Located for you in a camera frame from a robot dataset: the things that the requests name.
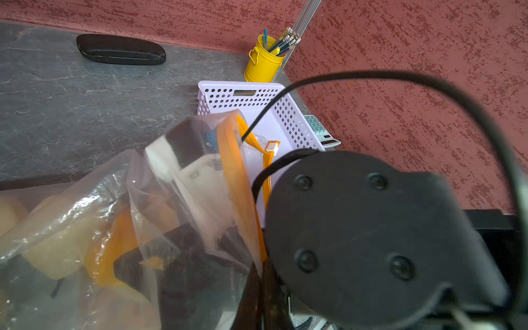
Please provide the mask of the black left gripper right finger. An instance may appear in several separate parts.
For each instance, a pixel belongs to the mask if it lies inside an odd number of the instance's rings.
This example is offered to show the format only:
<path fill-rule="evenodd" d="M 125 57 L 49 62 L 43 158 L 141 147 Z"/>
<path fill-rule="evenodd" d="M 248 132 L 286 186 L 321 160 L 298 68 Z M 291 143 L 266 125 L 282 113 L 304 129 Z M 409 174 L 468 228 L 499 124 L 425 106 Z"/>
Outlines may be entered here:
<path fill-rule="evenodd" d="M 263 328 L 294 329 L 287 306 L 287 298 L 281 289 L 280 279 L 270 259 L 263 264 Z"/>

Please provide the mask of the orange fruit from bag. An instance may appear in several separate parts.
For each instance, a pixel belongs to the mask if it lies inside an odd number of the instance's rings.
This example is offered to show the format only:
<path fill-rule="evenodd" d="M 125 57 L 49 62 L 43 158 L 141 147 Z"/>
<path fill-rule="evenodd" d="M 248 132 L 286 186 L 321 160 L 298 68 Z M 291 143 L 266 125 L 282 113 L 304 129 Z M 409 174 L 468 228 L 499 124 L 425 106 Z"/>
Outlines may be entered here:
<path fill-rule="evenodd" d="M 129 207 L 114 219 L 112 227 L 93 242 L 85 257 L 88 276 L 100 287 L 125 287 L 114 274 L 114 261 L 138 247 Z"/>

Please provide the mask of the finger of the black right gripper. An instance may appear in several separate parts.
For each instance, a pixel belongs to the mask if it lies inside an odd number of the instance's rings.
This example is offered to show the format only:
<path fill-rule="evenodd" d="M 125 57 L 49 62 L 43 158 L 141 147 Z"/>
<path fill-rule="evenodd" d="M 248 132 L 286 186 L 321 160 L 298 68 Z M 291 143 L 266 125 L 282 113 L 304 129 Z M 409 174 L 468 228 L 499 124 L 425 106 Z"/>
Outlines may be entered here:
<path fill-rule="evenodd" d="M 114 261 L 115 277 L 158 306 L 162 329 L 229 329 L 252 257 L 236 228 L 206 251 L 184 224 Z"/>

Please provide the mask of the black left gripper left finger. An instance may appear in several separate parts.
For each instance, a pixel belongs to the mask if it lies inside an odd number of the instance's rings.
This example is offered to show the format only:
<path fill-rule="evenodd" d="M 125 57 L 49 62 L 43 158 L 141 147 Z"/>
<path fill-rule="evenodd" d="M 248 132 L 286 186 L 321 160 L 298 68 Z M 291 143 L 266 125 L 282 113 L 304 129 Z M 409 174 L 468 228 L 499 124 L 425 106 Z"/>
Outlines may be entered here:
<path fill-rule="evenodd" d="M 263 281 L 253 263 L 231 330 L 263 329 Z"/>

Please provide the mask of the clear zip-top bag orange seal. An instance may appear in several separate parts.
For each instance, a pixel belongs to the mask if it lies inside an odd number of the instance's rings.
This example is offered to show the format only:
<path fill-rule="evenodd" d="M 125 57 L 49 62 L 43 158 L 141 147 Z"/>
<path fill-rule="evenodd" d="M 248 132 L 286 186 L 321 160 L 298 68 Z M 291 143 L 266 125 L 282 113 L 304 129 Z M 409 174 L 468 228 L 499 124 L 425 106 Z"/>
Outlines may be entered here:
<path fill-rule="evenodd" d="M 192 117 L 210 126 L 206 115 Z M 238 111 L 226 112 L 210 128 L 216 130 L 234 207 L 231 227 L 237 229 L 260 275 L 265 251 L 246 165 L 249 161 L 258 169 L 269 165 L 276 143 L 261 148 Z M 90 196 L 100 198 L 100 217 L 109 224 L 106 232 L 115 217 L 130 208 L 138 247 L 184 224 L 197 231 L 180 194 L 153 174 L 145 150 L 124 151 L 74 183 L 2 191 L 2 329 L 162 329 L 158 306 L 128 285 L 100 287 L 85 265 L 52 280 L 22 257 L 28 248 L 70 225 L 81 209 L 75 203 Z"/>

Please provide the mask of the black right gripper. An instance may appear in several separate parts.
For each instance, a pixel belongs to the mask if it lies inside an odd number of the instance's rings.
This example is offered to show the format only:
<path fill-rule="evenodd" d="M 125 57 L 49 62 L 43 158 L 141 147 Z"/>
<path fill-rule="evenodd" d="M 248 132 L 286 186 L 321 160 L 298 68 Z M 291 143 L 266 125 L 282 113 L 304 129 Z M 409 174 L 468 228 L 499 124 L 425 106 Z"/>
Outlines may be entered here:
<path fill-rule="evenodd" d="M 309 309 L 353 329 L 401 329 L 445 293 L 469 313 L 511 291 L 447 180 L 404 173 L 368 155 L 332 151 L 293 164 L 265 220 L 269 257 Z"/>

